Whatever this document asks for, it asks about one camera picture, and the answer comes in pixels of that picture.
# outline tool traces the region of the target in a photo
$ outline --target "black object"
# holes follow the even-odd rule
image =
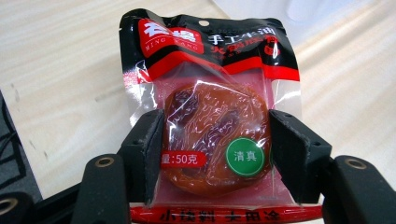
[[[331,146],[290,114],[270,110],[270,122],[273,160],[296,202],[316,203],[322,193],[325,223],[396,223],[396,193],[372,164],[349,156],[333,160]],[[128,202],[152,199],[162,126],[163,111],[148,112],[122,143],[120,157],[91,160],[80,185],[35,206],[22,194],[24,206],[10,209],[7,202],[16,196],[0,196],[0,223],[70,223],[72,216],[75,224],[129,223]]]

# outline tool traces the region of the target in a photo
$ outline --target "light wood surface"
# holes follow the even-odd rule
[[[139,7],[228,18],[208,0],[1,3],[0,88],[44,198],[79,182],[86,162],[116,152],[130,131],[118,30]],[[294,46],[305,124],[333,156],[370,161],[394,189],[395,10],[375,1]]]

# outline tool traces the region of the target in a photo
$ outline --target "plastic package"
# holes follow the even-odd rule
[[[145,214],[295,205],[270,158],[268,109],[298,116],[300,108],[297,62],[280,21],[136,9],[122,17],[120,49],[131,125],[153,109],[165,114],[162,171]]]

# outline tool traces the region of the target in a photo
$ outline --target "green circular label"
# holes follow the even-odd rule
[[[234,139],[225,153],[228,166],[238,175],[254,176],[262,170],[265,155],[257,143],[248,138]]]

